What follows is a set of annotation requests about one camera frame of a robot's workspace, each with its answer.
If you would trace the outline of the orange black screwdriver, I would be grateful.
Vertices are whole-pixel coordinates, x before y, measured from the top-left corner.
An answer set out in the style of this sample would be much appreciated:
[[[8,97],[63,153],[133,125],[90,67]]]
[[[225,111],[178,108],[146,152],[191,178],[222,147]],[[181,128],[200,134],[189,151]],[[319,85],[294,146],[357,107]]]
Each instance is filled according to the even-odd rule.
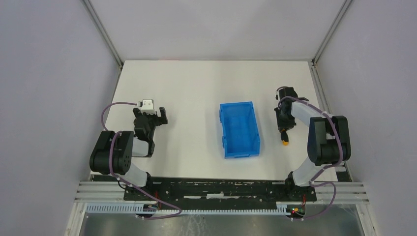
[[[287,130],[283,129],[280,131],[280,137],[283,145],[287,146],[289,144],[289,137],[287,134]]]

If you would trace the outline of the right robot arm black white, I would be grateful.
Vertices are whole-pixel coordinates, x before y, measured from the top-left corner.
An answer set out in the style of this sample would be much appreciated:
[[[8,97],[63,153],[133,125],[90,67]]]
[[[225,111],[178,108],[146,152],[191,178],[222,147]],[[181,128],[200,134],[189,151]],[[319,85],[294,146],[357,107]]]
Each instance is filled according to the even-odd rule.
[[[307,158],[285,180],[288,195],[304,194],[315,187],[314,181],[325,170],[351,157],[348,121],[345,116],[329,114],[299,97],[293,87],[279,87],[275,98],[277,129],[284,145],[289,144],[287,132],[296,126],[297,119],[308,127]]]

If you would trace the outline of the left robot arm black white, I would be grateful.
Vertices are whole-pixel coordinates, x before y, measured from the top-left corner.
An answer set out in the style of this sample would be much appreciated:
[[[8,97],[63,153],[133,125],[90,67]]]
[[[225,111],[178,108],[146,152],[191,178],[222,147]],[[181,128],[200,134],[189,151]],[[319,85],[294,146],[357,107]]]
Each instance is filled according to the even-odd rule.
[[[150,185],[151,175],[138,168],[132,162],[134,157],[153,156],[155,149],[154,134],[156,127],[166,125],[168,119],[166,109],[159,111],[134,108],[133,131],[102,131],[89,159],[89,167],[93,172],[111,175],[120,181],[137,187]]]

